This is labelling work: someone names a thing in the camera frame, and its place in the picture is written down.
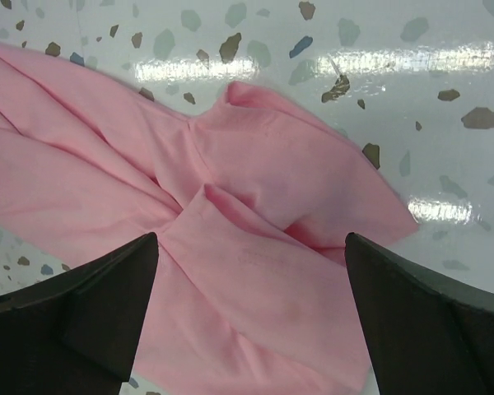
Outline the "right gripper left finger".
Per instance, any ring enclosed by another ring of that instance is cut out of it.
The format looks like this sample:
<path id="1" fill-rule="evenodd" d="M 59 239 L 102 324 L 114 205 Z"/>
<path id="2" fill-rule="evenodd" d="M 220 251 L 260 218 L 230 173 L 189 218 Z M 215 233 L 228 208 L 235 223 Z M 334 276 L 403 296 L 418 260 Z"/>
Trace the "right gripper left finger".
<path id="1" fill-rule="evenodd" d="M 129 381 L 159 257 L 155 233 L 0 295 L 0 394 L 117 394 Z"/>

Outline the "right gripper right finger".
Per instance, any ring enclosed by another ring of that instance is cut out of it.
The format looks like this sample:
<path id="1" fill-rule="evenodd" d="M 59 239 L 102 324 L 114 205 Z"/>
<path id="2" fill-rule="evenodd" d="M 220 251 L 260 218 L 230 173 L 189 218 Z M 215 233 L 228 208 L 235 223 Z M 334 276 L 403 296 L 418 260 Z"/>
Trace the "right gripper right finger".
<path id="1" fill-rule="evenodd" d="M 381 394 L 494 394 L 494 294 L 356 233 L 345 260 Z"/>

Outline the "pink t shirt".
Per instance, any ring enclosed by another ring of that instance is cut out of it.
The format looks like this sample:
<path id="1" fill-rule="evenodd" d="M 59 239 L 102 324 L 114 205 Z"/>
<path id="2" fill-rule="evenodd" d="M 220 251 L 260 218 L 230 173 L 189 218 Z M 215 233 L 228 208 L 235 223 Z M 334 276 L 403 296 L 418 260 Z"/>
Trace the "pink t shirt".
<path id="1" fill-rule="evenodd" d="M 77 267 L 148 232 L 135 368 L 170 394 L 357 394 L 370 359 L 344 261 L 417 230 L 358 146 L 234 81 L 189 117 L 0 44 L 0 226 Z"/>

